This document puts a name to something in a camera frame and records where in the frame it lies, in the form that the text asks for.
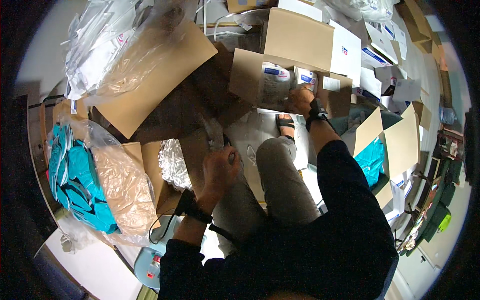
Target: green bag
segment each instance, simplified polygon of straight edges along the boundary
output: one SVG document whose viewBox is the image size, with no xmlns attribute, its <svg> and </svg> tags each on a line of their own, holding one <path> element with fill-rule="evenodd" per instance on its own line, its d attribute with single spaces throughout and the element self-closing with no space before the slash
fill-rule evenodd
<svg viewBox="0 0 480 300">
<path fill-rule="evenodd" d="M 452 219 L 452 215 L 449 211 L 447 213 L 447 215 L 444 217 L 444 219 L 442 220 L 442 222 L 440 223 L 440 225 L 438 226 L 437 233 L 440 233 L 440 232 L 444 231 L 445 229 L 447 229 L 448 224 L 450 224 L 451 219 Z"/>
</svg>

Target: knee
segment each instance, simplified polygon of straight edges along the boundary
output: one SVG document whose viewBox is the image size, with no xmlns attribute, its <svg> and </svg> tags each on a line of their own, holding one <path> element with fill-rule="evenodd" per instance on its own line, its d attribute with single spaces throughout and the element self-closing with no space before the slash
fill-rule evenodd
<svg viewBox="0 0 480 300">
<path fill-rule="evenodd" d="M 278 152 L 282 148 L 283 141 L 279 138 L 270 138 L 265 140 L 257 149 L 257 156 L 262 154 L 271 154 L 273 152 Z"/>
</svg>

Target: bubble wrap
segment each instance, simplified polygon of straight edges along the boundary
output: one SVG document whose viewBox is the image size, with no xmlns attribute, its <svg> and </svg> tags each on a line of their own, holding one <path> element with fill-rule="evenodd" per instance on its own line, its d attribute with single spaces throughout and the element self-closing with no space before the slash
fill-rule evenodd
<svg viewBox="0 0 480 300">
<path fill-rule="evenodd" d="M 179 140 L 169 139 L 161 142 L 158 165 L 162 169 L 163 180 L 173 185 L 176 190 L 192 190 L 192 182 L 188 176 Z"/>
</svg>

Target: foot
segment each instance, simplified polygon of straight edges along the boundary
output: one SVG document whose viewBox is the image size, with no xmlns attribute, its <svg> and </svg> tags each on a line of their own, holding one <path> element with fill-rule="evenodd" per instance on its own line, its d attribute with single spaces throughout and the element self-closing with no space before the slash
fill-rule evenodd
<svg viewBox="0 0 480 300">
<path fill-rule="evenodd" d="M 288 114 L 280 114 L 280 115 L 278 115 L 278 119 L 279 120 L 281 120 L 281 119 L 292 120 L 290 122 L 293 124 L 293 119 Z M 280 130 L 280 135 L 288 135 L 288 136 L 291 136 L 291 137 L 295 136 L 295 129 L 294 128 L 291 128 L 291 127 L 288 127 L 288 126 L 279 126 L 278 128 Z"/>
</svg>

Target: clear plastic bag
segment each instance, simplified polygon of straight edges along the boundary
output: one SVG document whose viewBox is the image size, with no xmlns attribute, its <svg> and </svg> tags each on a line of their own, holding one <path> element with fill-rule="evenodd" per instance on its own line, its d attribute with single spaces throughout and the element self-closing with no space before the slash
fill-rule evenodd
<svg viewBox="0 0 480 300">
<path fill-rule="evenodd" d="M 392 19 L 393 5 L 397 0 L 324 0 L 333 9 L 360 21 L 386 22 Z"/>
<path fill-rule="evenodd" d="M 126 154 L 122 145 L 95 122 L 61 116 L 60 123 L 69 124 L 73 138 L 82 140 L 92 152 L 98 180 L 119 228 L 111 234 L 101 232 L 103 237 L 111 244 L 148 246 L 148 231 L 156 221 L 156 211 L 147 174 Z"/>
<path fill-rule="evenodd" d="M 125 43 L 118 59 L 108 67 L 96 95 L 112 97 L 137 88 L 183 39 L 184 27 L 187 21 L 194 19 L 197 5 L 195 0 L 156 1 L 145 22 Z"/>
<path fill-rule="evenodd" d="M 96 105 L 137 88 L 183 39 L 198 5 L 195 0 L 163 0 L 136 10 L 137 2 L 90 0 L 80 20 L 74 18 L 65 63 L 67 98 L 104 96 L 90 99 Z M 146 19 L 145 11 L 150 12 Z"/>
</svg>

